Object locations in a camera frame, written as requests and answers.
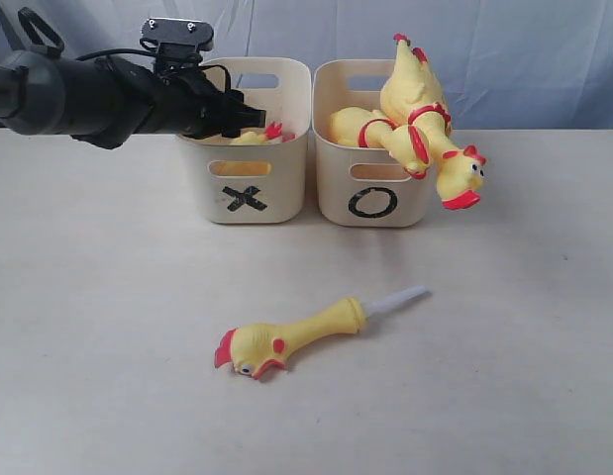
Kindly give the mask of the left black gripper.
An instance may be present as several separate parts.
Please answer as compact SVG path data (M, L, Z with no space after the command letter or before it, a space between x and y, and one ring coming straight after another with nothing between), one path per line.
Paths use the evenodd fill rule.
M238 138L242 129L263 128L266 110L232 100L232 77L218 68L224 83L212 82L205 68L171 69L157 76L153 107L147 118L150 134L179 134L193 139Z

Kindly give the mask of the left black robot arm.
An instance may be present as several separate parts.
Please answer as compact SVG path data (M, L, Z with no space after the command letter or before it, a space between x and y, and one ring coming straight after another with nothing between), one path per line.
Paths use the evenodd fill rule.
M133 135L236 138L266 112L204 67L162 73L112 53L87 60L19 50L0 64L0 124L23 136L70 136L115 149Z

